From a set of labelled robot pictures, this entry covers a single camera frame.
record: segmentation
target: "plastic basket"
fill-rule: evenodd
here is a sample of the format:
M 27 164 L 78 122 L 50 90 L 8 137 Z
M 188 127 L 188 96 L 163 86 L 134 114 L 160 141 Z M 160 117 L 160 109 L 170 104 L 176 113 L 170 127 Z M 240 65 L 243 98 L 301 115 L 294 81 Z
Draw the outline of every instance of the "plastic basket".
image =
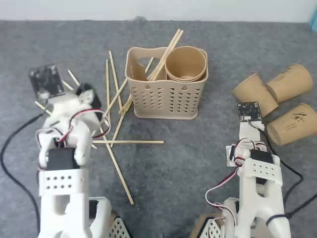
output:
M 145 67 L 138 63 L 142 58 L 161 58 L 166 47 L 144 49 L 133 47 L 128 51 L 125 76 L 134 103 L 134 114 L 139 118 L 194 119 L 198 104 L 208 79 L 208 67 L 203 77 L 196 82 L 182 83 L 166 78 L 165 68 L 156 81 L 148 81 Z

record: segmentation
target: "gray carpet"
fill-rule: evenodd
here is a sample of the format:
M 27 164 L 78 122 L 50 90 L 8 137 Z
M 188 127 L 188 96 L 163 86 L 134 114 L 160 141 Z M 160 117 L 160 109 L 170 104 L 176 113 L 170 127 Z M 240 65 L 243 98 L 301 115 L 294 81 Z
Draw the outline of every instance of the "gray carpet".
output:
M 0 21 L 0 143 L 41 110 L 34 104 L 28 69 L 59 63 L 64 79 L 70 68 L 81 82 L 91 82 L 106 101 L 103 87 L 105 59 L 112 50 L 119 82 L 124 78 L 127 50 L 133 46 L 166 46 L 176 29 L 185 30 L 180 45 L 205 49 L 210 78 L 196 119 L 191 121 L 138 119 L 129 111 L 118 139 L 163 139 L 165 145 L 115 145 L 123 175 L 135 200 L 130 206 L 105 147 L 93 150 L 89 162 L 91 196 L 106 196 L 135 238 L 185 238 L 198 216 L 214 211 L 206 205 L 205 191 L 232 169 L 225 166 L 225 145 L 238 139 L 236 100 L 231 90 L 253 72 L 266 82 L 292 63 L 301 63 L 317 78 L 317 33 L 308 24 L 216 22 L 5 22 Z M 111 79 L 112 96 L 115 94 Z M 317 109 L 317 88 L 283 103 L 265 121 L 299 103 Z M 124 101 L 128 96 L 124 91 Z M 118 105 L 112 122 L 118 122 Z M 38 148 L 34 132 L 44 119 L 16 137 L 5 163 L 37 195 L 35 172 Z M 291 195 L 289 211 L 316 192 L 317 137 L 277 147 L 280 156 L 305 175 Z M 297 177 L 282 168 L 284 190 Z M 222 202 L 238 196 L 238 178 L 212 194 Z M 0 237 L 35 237 L 35 216 L 29 199 L 0 172 Z M 294 238 L 317 237 L 317 203 L 291 220 Z

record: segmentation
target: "paper cup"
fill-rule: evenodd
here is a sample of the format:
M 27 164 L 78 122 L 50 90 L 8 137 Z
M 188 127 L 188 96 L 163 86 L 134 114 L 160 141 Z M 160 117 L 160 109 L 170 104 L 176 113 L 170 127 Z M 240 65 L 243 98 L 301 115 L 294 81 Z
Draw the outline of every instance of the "paper cup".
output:
M 317 114 L 307 104 L 300 104 L 267 125 L 267 133 L 277 145 L 286 145 L 317 133 Z
M 242 103 L 258 102 L 262 117 L 278 107 L 277 102 L 256 73 L 240 83 L 232 94 Z
M 207 69 L 204 53 L 195 47 L 182 46 L 168 54 L 165 70 L 171 80 L 194 82 L 200 79 Z
M 274 99 L 281 103 L 311 91 L 313 79 L 304 66 L 292 64 L 286 71 L 267 83 L 266 86 Z

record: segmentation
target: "circuit board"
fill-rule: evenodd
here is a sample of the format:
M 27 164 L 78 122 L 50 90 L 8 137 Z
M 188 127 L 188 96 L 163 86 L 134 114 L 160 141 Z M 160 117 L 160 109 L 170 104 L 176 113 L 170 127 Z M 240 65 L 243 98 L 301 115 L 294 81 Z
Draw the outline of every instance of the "circuit board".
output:
M 258 102 L 238 103 L 240 122 L 262 120 Z
M 33 68 L 29 71 L 29 77 L 39 100 L 47 100 L 66 93 L 55 64 Z

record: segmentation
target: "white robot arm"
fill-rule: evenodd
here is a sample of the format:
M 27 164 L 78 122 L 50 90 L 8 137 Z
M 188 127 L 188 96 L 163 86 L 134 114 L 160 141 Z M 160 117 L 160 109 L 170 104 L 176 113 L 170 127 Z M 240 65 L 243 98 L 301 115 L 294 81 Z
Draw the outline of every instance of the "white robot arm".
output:
M 103 119 L 101 103 L 88 84 L 82 84 L 76 94 L 65 93 L 55 65 L 31 70 L 30 78 L 38 98 L 53 105 L 52 115 L 36 132 L 42 198 L 38 237 L 106 238 L 111 204 L 105 197 L 89 198 L 86 168 L 92 132 Z M 64 197 L 69 198 L 66 209 Z
M 258 103 L 240 103 L 238 111 L 240 140 L 226 146 L 227 166 L 236 169 L 206 192 L 206 201 L 222 210 L 224 222 L 220 233 L 217 227 L 209 230 L 219 238 L 291 238 L 289 221 L 284 216 L 280 158 L 260 140 L 258 129 L 264 130 L 264 125 Z M 223 204 L 209 202 L 208 193 L 235 174 L 240 177 L 239 199 L 228 198 Z

